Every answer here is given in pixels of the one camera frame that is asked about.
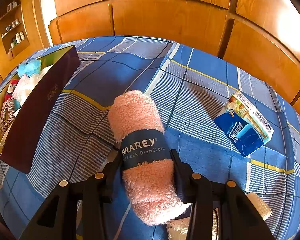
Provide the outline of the white beige cloth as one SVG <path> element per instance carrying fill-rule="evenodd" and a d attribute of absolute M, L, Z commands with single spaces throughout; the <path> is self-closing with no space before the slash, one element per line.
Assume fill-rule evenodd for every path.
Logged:
<path fill-rule="evenodd" d="M 246 194 L 249 200 L 252 202 L 253 206 L 256 208 L 258 213 L 261 215 L 263 220 L 271 217 L 272 210 L 268 204 L 262 200 L 256 193 L 249 192 Z M 219 239 L 218 236 L 218 222 L 219 222 L 219 213 L 218 209 L 214 209 L 212 213 L 212 239 Z M 167 233 L 168 239 L 177 240 L 177 239 L 186 239 L 190 223 L 190 217 L 171 220 L 167 223 Z"/>

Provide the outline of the pink dishcloth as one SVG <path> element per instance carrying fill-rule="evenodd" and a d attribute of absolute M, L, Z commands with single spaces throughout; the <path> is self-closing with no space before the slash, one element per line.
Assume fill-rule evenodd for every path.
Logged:
<path fill-rule="evenodd" d="M 140 90 L 115 98 L 108 113 L 120 144 L 122 180 L 139 219 L 149 226 L 165 224 L 188 208 L 177 195 L 174 163 L 154 101 Z"/>

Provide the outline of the blue tissue pack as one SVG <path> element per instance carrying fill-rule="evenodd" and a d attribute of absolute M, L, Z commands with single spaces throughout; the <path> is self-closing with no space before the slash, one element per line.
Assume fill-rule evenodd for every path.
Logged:
<path fill-rule="evenodd" d="M 266 118 L 240 91 L 230 96 L 214 122 L 243 157 L 271 141 L 274 133 Z"/>

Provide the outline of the clear plastic ball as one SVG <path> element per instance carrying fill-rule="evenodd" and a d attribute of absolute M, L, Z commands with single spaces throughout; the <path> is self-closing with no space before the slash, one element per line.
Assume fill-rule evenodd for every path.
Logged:
<path fill-rule="evenodd" d="M 15 87 L 12 93 L 12 98 L 18 101 L 19 105 L 22 106 L 30 93 L 33 91 L 39 81 L 44 77 L 44 75 L 50 70 L 51 67 L 52 65 L 45 67 L 40 71 L 39 74 L 35 73 L 30 77 L 24 74 Z"/>

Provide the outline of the blue plush bear toy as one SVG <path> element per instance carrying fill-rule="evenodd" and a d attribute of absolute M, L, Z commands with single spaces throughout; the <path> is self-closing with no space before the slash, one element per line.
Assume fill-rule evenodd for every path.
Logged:
<path fill-rule="evenodd" d="M 41 65 L 42 62 L 40 60 L 32 60 L 25 64 L 19 64 L 17 68 L 18 76 L 22 78 L 23 75 L 30 77 L 33 74 L 39 74 L 41 71 Z"/>

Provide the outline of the red santa doll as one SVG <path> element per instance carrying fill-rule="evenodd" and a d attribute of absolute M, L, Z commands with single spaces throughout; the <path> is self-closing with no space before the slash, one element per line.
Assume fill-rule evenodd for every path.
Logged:
<path fill-rule="evenodd" d="M 12 98 L 12 94 L 18 84 L 19 80 L 12 80 L 10 82 L 10 84 L 8 85 L 8 89 L 7 89 L 7 92 L 5 94 L 5 98 L 4 98 L 4 101 L 7 101 L 7 100 L 11 100 Z"/>

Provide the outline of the blue plaid bedsheet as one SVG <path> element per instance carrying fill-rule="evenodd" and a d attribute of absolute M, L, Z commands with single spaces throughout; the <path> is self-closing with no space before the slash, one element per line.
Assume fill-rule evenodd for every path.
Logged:
<path fill-rule="evenodd" d="M 141 90 L 155 102 L 165 137 L 182 161 L 209 180 L 236 181 L 271 208 L 275 239 L 300 234 L 300 115 L 269 84 L 210 54 L 149 37 L 110 36 L 73 42 L 80 65 L 59 95 L 28 174 L 0 161 L 0 213 L 19 237 L 63 179 L 99 170 L 114 148 L 107 119 L 114 99 Z M 242 92 L 267 119 L 270 142 L 242 157 L 214 123 Z"/>

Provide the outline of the gold tin box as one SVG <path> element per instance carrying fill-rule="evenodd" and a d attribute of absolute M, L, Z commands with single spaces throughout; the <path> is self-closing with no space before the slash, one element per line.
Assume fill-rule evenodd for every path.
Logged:
<path fill-rule="evenodd" d="M 49 67 L 47 74 L 29 94 L 12 122 L 7 135 L 0 134 L 0 160 L 16 170 L 29 173 L 34 153 L 53 106 L 65 85 L 80 65 L 74 45 L 40 57 L 41 67 Z M 0 85 L 0 112 L 11 80 L 12 72 Z"/>

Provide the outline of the wooden wardrobe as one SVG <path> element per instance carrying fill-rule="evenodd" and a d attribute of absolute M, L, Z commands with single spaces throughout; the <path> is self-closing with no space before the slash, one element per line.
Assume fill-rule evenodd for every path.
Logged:
<path fill-rule="evenodd" d="M 300 114 L 300 13 L 290 0 L 52 0 L 54 44 L 107 35 L 162 37 L 270 84 Z"/>

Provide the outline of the wooden shelf cabinet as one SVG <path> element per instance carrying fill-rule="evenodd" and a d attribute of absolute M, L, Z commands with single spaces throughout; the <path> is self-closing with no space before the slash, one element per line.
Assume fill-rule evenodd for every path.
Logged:
<path fill-rule="evenodd" d="M 49 46 L 40 0 L 0 0 L 0 84 L 18 64 Z"/>

